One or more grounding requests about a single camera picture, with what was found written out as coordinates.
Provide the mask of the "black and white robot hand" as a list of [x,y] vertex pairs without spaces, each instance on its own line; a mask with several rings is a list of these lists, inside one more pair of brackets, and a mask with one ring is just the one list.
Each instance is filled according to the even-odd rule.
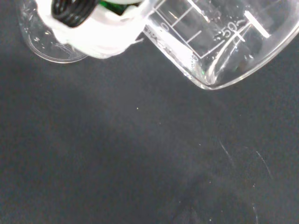
[[38,0],[38,13],[61,44],[97,59],[136,43],[154,0]]

